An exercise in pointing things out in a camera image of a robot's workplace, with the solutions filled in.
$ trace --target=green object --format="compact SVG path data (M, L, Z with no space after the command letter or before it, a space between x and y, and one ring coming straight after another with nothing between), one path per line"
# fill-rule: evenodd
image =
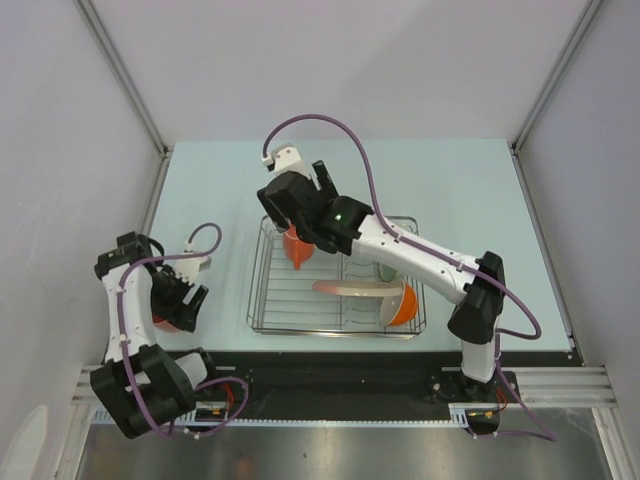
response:
M397 270L394 270L393 268L383 265L381 263L377 264L377 269L378 269L378 276L380 277L380 280L382 280L383 282L391 282L398 275Z

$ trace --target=orange cup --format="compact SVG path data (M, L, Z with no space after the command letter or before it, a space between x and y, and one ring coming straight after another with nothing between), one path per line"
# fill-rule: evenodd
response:
M305 243L298 238L296 227L291 225L282 235L282 246L287 258L293 262L293 268L300 270L300 265L309 260L315 249L311 243Z

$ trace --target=wire dish rack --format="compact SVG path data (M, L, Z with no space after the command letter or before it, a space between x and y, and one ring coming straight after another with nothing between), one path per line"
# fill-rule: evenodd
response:
M418 224L411 217L389 217L411 233ZM379 298L342 297L316 292L316 280L376 280L377 264L315 249L300 270L285 255L282 234L269 217L260 224L247 323L256 332L326 337L413 338L427 326L424 286L405 277L418 297L418 314L404 325L382 327Z

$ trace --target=black base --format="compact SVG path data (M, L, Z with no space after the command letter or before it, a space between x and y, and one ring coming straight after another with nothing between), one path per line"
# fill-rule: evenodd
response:
M471 395L461 388L460 353L243 353L211 352L217 365L233 366L229 372L249 383L249 403L240 418L295 421L419 421L448 420L448 403L496 403L495 384L484 394ZM530 366L561 360L563 366L580 366L577 353L502 355L503 366ZM505 372L516 385L514 373ZM440 384L443 398L433 386ZM236 408L242 389L230 384ZM509 398L506 388L502 391ZM205 400L224 401L222 390L207 392Z
M498 431L500 426L500 413L489 412L488 415L478 414L478 412L467 411L467 422L469 423L469 434L491 435Z

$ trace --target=light blue table surface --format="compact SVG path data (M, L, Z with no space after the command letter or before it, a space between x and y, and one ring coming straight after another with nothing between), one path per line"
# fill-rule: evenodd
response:
M272 144L275 147L284 140ZM566 351L565 327L531 220L502 140L366 141L385 215L408 215L421 236L458 252L502 256L507 285L539 319L538 341L504 338L504 350ZM296 141L311 164L324 160L340 194L370 202L362 161L347 140ZM271 180L261 165L261 143L186 142L176 145L151 235L167 252L182 251L197 225L214 221L223 240L197 282L209 287L193 334L159 332L169 350L204 347L235 351L446 351L459 341L446 328L453 306L427 289L426 330L411 340L321 338L255 333L247 306L258 227L265 212L256 191ZM196 239L209 248L213 230ZM531 332L526 317L506 301L500 326Z

